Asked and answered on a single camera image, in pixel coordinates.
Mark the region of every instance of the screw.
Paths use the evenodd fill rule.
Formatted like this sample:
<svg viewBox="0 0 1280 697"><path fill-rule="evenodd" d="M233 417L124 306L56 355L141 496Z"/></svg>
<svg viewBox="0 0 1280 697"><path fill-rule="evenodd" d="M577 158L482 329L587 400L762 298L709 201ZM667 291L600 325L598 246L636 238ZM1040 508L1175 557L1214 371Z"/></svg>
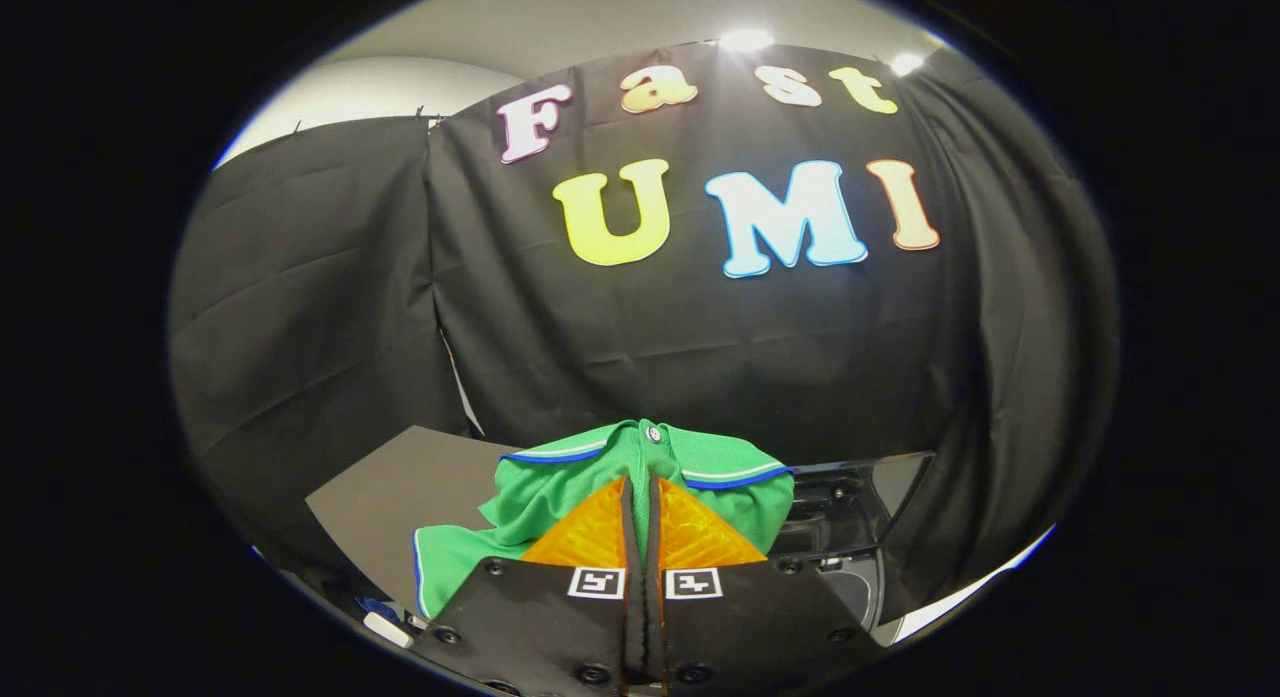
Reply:
<svg viewBox="0 0 1280 697"><path fill-rule="evenodd" d="M586 684L604 684L609 682L609 670L599 665L582 665L577 670L577 679Z"/></svg>
<svg viewBox="0 0 1280 697"><path fill-rule="evenodd" d="M458 642L462 642L462 636L447 627L436 628L435 638L445 645L457 645Z"/></svg>
<svg viewBox="0 0 1280 697"><path fill-rule="evenodd" d="M685 684L698 684L710 679L710 677L712 670L699 665L687 665L676 671L676 678Z"/></svg>
<svg viewBox="0 0 1280 697"><path fill-rule="evenodd" d="M513 684L508 684L506 682L502 682L500 679L492 679L484 684L485 687L492 687L498 692L506 692L507 694L515 694L516 697L520 697L520 691L516 689Z"/></svg>

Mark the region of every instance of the orange letter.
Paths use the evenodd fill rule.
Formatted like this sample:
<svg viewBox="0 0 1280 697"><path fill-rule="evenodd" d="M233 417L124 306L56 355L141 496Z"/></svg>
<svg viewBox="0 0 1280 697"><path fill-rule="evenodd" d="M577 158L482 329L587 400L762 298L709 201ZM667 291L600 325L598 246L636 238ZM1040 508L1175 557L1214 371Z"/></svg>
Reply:
<svg viewBox="0 0 1280 697"><path fill-rule="evenodd" d="M896 159L878 159L867 164L867 171L879 178L888 194L888 205L893 210L893 219L897 220L893 243L901 249L937 247L942 238L929 226L929 219L924 217L920 196L916 194L915 183L911 182L915 168Z"/></svg>

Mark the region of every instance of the blue letter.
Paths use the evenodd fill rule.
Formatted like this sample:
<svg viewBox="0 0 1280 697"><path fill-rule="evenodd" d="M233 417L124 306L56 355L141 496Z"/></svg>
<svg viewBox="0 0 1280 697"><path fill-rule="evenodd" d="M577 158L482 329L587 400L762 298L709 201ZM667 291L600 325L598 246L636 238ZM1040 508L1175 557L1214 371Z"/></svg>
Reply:
<svg viewBox="0 0 1280 697"><path fill-rule="evenodd" d="M769 270L755 234L787 267L800 260L805 228L813 233L809 261L817 265L854 263L867 260L867 246L854 235L854 226L840 194L840 165L833 161L801 161L791 170L787 200L780 202L759 179L745 171L713 176L708 194L721 201L728 228L728 278L753 278Z"/></svg>

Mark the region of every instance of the green polo shirt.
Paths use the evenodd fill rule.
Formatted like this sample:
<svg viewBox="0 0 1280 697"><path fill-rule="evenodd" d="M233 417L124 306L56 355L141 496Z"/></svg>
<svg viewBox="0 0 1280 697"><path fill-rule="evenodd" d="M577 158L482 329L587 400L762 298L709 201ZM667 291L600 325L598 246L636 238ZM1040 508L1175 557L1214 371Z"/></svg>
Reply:
<svg viewBox="0 0 1280 697"><path fill-rule="evenodd" d="M435 526L413 532L422 616L439 614L476 561L520 559L573 506L622 474L631 478L640 569L649 544L649 474L689 489L760 552L773 546L795 492L791 468L745 439L649 419L626 419L503 455L494 473L498 494L480 505L493 529Z"/></svg>

